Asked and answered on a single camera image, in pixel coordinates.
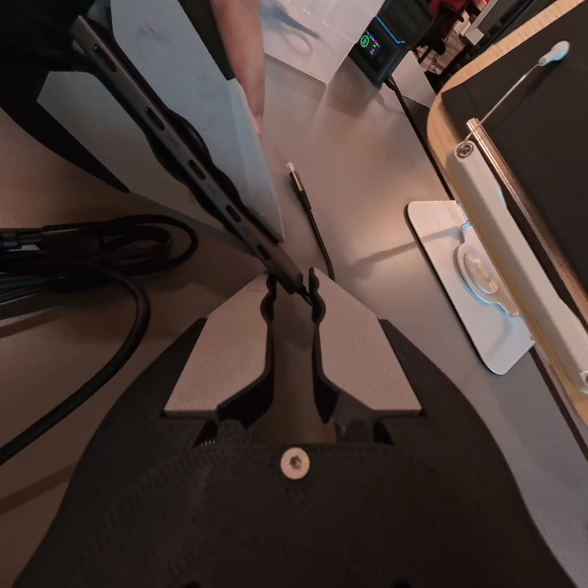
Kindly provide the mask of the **white bracket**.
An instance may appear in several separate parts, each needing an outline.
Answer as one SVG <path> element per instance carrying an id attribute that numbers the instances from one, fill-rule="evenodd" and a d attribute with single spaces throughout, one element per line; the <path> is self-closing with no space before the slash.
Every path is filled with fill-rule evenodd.
<path id="1" fill-rule="evenodd" d="M 587 396 L 587 329 L 557 291 L 477 146 L 446 156 L 459 202 L 522 318 L 568 394 Z"/>

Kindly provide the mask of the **clear plastic bin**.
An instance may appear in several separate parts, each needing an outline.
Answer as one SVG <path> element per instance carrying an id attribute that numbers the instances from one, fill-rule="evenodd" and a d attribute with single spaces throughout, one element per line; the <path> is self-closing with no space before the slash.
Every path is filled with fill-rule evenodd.
<path id="1" fill-rule="evenodd" d="M 260 1 L 267 55 L 328 83 L 385 1 Z"/>

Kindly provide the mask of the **white round disc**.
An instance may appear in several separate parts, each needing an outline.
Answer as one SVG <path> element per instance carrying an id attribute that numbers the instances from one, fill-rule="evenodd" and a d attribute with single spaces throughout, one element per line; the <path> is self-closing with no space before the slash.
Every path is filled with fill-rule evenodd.
<path id="1" fill-rule="evenodd" d="M 478 299 L 497 306 L 510 318 L 520 316 L 518 306 L 485 253 L 463 243 L 455 255 L 463 281 Z"/>

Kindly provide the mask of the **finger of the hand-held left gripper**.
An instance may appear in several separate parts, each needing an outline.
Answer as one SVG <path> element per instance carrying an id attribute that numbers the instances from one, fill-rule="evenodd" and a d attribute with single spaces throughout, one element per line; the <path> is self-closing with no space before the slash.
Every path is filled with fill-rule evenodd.
<path id="1" fill-rule="evenodd" d="M 142 130 L 97 77 L 51 72 L 38 102 L 133 194 L 158 203 L 169 215 L 209 226 L 238 247 L 237 239 L 159 163 Z"/>
<path id="2" fill-rule="evenodd" d="M 282 243 L 282 214 L 268 164 L 210 1 L 110 6 L 123 53 L 165 106 L 195 128 L 243 205 Z"/>

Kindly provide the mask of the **person's left forearm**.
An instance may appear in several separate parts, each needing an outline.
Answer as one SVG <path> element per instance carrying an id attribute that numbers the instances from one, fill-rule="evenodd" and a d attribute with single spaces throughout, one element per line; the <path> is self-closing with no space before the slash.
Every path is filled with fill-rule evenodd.
<path id="1" fill-rule="evenodd" d="M 259 1 L 212 1 L 212 5 L 232 70 L 261 137 L 266 84 Z"/>

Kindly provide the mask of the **black mat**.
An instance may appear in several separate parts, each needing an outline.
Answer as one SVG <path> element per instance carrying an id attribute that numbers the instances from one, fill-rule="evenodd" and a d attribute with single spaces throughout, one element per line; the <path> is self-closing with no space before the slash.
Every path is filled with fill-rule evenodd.
<path id="1" fill-rule="evenodd" d="M 442 92 L 458 135 L 481 119 L 539 57 L 570 42 L 559 62 L 538 68 L 498 107 L 486 132 L 517 184 L 506 202 L 556 292 L 587 314 L 587 1 L 473 77 Z"/>

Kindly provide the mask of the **black power station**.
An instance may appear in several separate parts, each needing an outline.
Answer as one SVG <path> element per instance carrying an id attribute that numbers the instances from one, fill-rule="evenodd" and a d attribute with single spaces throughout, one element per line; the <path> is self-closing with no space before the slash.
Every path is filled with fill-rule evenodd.
<path id="1" fill-rule="evenodd" d="M 407 35 L 377 14 L 349 52 L 350 59 L 375 87 L 381 87 L 409 49 Z"/>

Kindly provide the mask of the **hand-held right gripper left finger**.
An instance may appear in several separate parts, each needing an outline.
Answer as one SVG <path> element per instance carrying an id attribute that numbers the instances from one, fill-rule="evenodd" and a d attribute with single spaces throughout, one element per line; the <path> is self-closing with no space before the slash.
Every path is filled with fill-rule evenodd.
<path id="1" fill-rule="evenodd" d="M 166 416 L 221 416 L 269 373 L 275 281 L 261 274 L 204 321 L 164 408 Z"/>

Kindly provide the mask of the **metal rod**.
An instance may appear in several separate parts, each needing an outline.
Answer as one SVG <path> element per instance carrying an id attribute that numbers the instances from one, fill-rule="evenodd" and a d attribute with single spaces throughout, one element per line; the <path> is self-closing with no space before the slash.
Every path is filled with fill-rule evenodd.
<path id="1" fill-rule="evenodd" d="M 538 241 L 559 279 L 568 291 L 578 290 L 581 295 L 584 295 L 584 288 L 575 270 L 565 257 L 547 222 L 540 215 L 540 211 L 515 177 L 515 174 L 511 171 L 488 132 L 483 128 L 481 121 L 473 117 L 467 121 L 466 125 L 472 139 L 488 161 L 488 165 L 496 173 L 501 184 L 510 194 L 517 209 L 525 218 L 526 224 Z"/>

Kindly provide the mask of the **dark grey usb hub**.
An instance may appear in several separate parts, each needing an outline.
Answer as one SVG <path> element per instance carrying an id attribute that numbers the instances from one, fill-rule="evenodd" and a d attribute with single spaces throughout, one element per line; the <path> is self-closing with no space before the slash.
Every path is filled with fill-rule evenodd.
<path id="1" fill-rule="evenodd" d="M 92 64 L 97 77 L 144 135 L 156 145 L 182 183 L 206 203 L 205 208 L 256 256 L 288 294 L 307 296 L 302 271 L 267 232 L 251 220 L 238 194 L 205 155 L 199 141 L 159 100 L 134 67 L 108 40 L 107 31 L 78 16 L 70 29 L 72 39 Z"/>

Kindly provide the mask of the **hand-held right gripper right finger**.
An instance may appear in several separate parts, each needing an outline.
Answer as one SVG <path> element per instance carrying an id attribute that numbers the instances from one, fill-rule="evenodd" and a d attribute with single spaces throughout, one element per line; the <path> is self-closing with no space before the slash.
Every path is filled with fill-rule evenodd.
<path id="1" fill-rule="evenodd" d="M 418 416 L 422 405 L 376 314 L 317 268 L 310 270 L 310 296 L 321 421 Z"/>

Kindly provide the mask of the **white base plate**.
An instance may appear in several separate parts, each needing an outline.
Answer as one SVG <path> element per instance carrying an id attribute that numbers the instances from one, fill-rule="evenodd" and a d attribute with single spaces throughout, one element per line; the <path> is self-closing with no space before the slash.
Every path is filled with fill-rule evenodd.
<path id="1" fill-rule="evenodd" d="M 492 263 L 472 224 L 456 201 L 411 202 L 407 215 L 481 362 L 494 374 L 506 374 L 534 341 L 521 316 L 510 318 L 482 302 L 463 281 L 455 255 L 461 244 L 481 250 Z"/>

